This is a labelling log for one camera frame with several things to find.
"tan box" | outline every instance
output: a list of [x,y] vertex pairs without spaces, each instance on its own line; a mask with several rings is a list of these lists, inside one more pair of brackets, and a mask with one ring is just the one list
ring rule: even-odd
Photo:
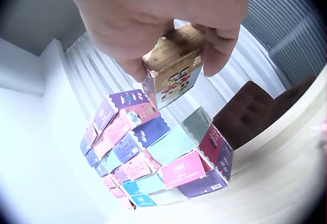
[[158,110],[194,86],[202,68],[203,43],[203,33],[186,24],[162,35],[152,51],[142,57],[147,68],[143,90]]

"mint green box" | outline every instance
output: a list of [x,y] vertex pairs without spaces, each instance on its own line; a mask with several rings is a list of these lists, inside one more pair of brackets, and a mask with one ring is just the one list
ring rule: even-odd
[[212,119],[199,107],[147,150],[164,166],[198,147],[211,124]]

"barcode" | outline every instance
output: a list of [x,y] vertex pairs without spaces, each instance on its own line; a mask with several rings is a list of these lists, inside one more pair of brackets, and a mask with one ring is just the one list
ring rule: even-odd
[[219,188],[221,188],[221,184],[219,184],[219,183],[211,187],[212,190],[216,190]]

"purple box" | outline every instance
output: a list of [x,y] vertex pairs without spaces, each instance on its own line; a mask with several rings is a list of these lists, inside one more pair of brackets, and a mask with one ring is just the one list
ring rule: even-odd
[[99,159],[98,157],[96,156],[95,152],[93,149],[91,149],[87,154],[86,154],[86,160],[87,162],[89,163],[89,165],[91,167],[94,167],[98,162],[99,162]]
[[117,176],[118,180],[121,183],[129,181],[125,171],[121,168],[121,166],[113,171],[113,174]]
[[192,182],[180,185],[179,190],[188,198],[204,195],[226,187],[220,173],[213,169],[206,172],[206,176]]
[[140,147],[131,133],[125,135],[112,150],[122,164],[141,152]]
[[136,127],[133,129],[133,132],[139,141],[138,145],[144,150],[165,135],[170,129],[169,124],[159,116]]
[[104,177],[109,174],[109,172],[107,171],[107,169],[101,162],[97,163],[97,165],[95,166],[95,169],[100,177]]
[[84,137],[79,145],[79,148],[81,149],[84,156],[86,156],[86,154],[91,150],[91,147],[89,146]]
[[98,134],[102,133],[114,116],[121,110],[148,102],[142,90],[130,90],[106,95],[93,118]]

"ceiling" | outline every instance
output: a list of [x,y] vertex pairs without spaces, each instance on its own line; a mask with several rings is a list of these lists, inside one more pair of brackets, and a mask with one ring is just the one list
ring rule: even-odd
[[72,0],[8,0],[0,38],[39,56],[54,39],[67,49],[85,32]]

